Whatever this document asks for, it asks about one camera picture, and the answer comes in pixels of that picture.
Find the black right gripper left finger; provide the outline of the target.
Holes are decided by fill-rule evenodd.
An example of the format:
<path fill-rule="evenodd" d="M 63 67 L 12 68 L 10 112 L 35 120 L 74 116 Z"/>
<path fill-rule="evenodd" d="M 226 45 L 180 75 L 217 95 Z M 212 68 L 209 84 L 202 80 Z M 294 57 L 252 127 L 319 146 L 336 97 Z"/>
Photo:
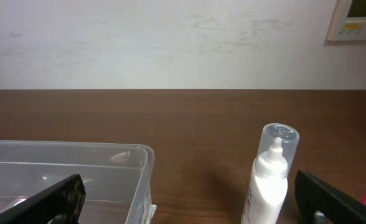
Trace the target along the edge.
<path fill-rule="evenodd" d="M 86 192 L 73 174 L 0 213 L 0 224 L 78 224 Z"/>

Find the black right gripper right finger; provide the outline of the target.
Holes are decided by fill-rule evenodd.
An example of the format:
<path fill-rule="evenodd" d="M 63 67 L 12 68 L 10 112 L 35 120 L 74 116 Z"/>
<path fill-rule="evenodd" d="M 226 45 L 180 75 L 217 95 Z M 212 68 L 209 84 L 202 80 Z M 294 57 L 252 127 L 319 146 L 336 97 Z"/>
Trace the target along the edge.
<path fill-rule="evenodd" d="M 315 175 L 299 170 L 294 183 L 299 223 L 366 224 L 366 205 Z"/>

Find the white spray bottle clear cap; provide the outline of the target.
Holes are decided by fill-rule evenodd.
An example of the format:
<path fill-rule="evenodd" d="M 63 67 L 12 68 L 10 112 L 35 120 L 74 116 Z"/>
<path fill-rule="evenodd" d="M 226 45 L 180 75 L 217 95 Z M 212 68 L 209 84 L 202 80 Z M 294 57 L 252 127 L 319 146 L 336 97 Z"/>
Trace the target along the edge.
<path fill-rule="evenodd" d="M 285 124 L 263 127 L 251 168 L 241 224 L 275 224 L 288 191 L 299 133 Z"/>

